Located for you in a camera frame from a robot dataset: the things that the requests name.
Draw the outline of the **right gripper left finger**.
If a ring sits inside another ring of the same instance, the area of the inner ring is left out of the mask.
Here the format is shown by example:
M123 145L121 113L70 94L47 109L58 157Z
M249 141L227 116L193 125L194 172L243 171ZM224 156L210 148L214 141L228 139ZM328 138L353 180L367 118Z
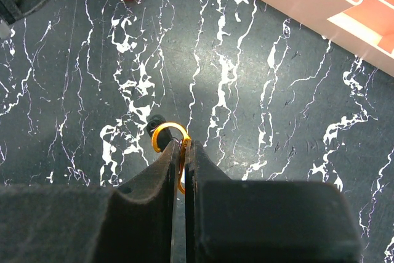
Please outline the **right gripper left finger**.
M1 188L2 262L169 262L179 145L119 187Z

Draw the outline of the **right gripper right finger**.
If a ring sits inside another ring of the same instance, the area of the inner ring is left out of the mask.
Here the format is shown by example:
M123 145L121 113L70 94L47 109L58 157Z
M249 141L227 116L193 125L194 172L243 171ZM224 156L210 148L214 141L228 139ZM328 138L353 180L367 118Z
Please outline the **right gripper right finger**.
M234 180L194 141L185 156L188 262L358 262L348 203L322 182Z

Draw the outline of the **orange keyring carabiner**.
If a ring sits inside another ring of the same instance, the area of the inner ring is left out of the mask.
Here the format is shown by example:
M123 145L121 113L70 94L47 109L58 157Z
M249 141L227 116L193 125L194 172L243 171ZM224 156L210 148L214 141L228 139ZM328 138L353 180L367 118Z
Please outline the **orange keyring carabiner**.
M191 144L191 137L188 135L186 129L178 123L174 122L163 122L159 123L154 120L153 127L151 129L151 144L156 153L161 153L167 147L169 142L173 139L170 129L178 130L182 135L180 144L180 162L178 168L178 190L185 194L185 187L182 183L183 170L185 167L185 160L187 154L187 148Z

